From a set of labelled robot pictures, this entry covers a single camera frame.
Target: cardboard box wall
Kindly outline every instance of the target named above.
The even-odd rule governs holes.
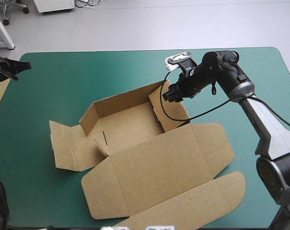
[[[133,230],[191,230],[243,200],[240,172],[214,179],[233,159],[221,124],[187,124],[111,155],[81,183],[95,219],[130,217],[118,225]]]
[[[173,130],[183,122],[165,116],[157,82],[92,103],[79,125],[69,127],[50,121],[57,168],[84,171],[107,156]],[[168,90],[166,82],[163,91]],[[167,112],[189,118],[181,103],[163,102]]]

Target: black cable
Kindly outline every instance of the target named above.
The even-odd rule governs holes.
[[[201,117],[201,116],[203,116],[203,115],[206,115],[206,114],[208,114],[208,113],[210,113],[210,112],[212,112],[212,111],[214,111],[214,110],[216,110],[216,109],[218,109],[218,108],[224,106],[225,104],[231,102],[232,100],[234,100],[234,99],[236,99],[236,98],[241,98],[241,100],[239,101],[239,104],[240,104],[243,100],[249,98],[249,99],[252,99],[252,100],[255,100],[255,101],[258,101],[258,102],[262,103],[262,104],[263,104],[267,109],[269,109],[269,111],[271,111],[271,112],[272,112],[276,117],[278,117],[281,121],[283,121],[285,124],[287,124],[287,125],[290,127],[290,123],[289,123],[288,121],[286,121],[286,120],[285,120],[283,117],[281,117],[277,112],[275,112],[275,111],[274,111],[274,110],[273,110],[273,109],[272,109],[272,108],[271,108],[271,107],[270,107],[266,102],[264,102],[263,100],[261,100],[261,99],[259,99],[259,98],[253,97],[254,94],[253,94],[253,95],[250,95],[250,96],[245,96],[245,95],[238,95],[238,96],[235,96],[235,97],[233,97],[233,98],[231,98],[231,99],[226,100],[225,102],[221,103],[220,105],[218,105],[218,106],[216,106],[216,107],[214,107],[214,108],[212,108],[212,109],[210,109],[210,110],[205,111],[204,113],[198,114],[198,115],[196,115],[196,116],[194,116],[194,117],[191,117],[191,118],[188,118],[188,119],[176,119],[176,118],[173,118],[173,117],[171,117],[171,116],[169,116],[169,115],[167,114],[167,112],[165,111],[165,108],[164,108],[164,106],[163,106],[163,103],[162,103],[162,90],[163,90],[163,86],[164,86],[164,84],[165,84],[165,82],[166,82],[166,80],[167,80],[167,77],[168,77],[168,75],[169,75],[170,73],[171,73],[171,72],[168,72],[168,73],[166,74],[166,76],[165,76],[165,78],[164,78],[164,80],[163,80],[163,84],[161,85],[161,90],[160,90],[160,103],[161,103],[161,107],[162,107],[162,110],[163,110],[164,114],[165,114],[169,119],[171,119],[171,120],[173,120],[173,121],[183,121],[183,122],[185,122],[185,121],[191,121],[191,120],[193,120],[193,119],[195,119],[195,118],[198,118],[198,117]]]
[[[9,210],[8,210],[8,203],[7,203],[7,200],[6,200],[6,193],[5,193],[5,188],[3,186],[3,184],[0,182],[0,196],[1,196],[1,199],[3,201],[3,209],[4,209],[4,212],[3,212],[3,224],[2,224],[2,229],[3,230],[6,230],[7,229],[7,221],[8,221],[8,216],[9,216]]]
[[[271,111],[276,117],[278,117],[281,121],[283,121],[285,124],[287,124],[290,127],[290,123],[287,120],[285,120],[283,117],[281,117],[277,112],[275,112],[266,102],[256,97],[247,97],[247,98],[258,101],[262,103],[263,105],[265,105],[265,107],[269,109],[269,111]]]

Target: chair leg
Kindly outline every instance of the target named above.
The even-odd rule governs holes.
[[[3,5],[3,16],[4,16],[4,19],[6,19],[6,20],[8,19],[7,18],[7,4]]]
[[[11,3],[10,6],[19,6],[22,8],[28,8],[26,5],[18,4],[18,3]]]

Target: cable on floor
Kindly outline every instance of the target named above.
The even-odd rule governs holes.
[[[105,0],[75,0],[74,3],[78,8],[93,8],[104,1]]]

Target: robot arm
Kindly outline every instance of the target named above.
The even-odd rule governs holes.
[[[255,153],[260,155],[256,167],[258,174],[281,208],[271,229],[290,229],[290,131],[257,99],[255,86],[238,66],[239,54],[234,51],[208,52],[197,65],[189,52],[166,58],[169,71],[181,68],[182,73],[163,98],[179,102],[193,98],[204,87],[212,84],[216,94],[217,82],[229,99],[239,103],[260,137]]]

